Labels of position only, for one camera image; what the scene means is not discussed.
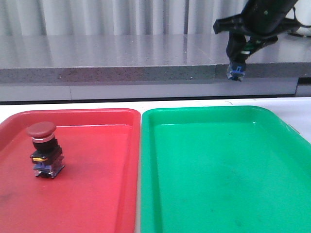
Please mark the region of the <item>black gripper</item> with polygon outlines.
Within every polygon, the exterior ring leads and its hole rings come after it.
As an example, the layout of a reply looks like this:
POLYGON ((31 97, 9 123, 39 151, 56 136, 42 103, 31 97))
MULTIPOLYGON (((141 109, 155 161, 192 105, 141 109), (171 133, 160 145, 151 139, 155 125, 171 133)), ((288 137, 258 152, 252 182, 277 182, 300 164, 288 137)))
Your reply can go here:
POLYGON ((296 3, 296 0, 249 0, 240 14, 217 19, 214 32, 230 33, 226 47, 230 62, 245 63, 253 53, 276 43, 277 35, 297 30, 298 20, 286 17, 296 3), (245 36, 250 37, 247 43, 245 36), (246 58, 241 55, 244 47, 246 58))

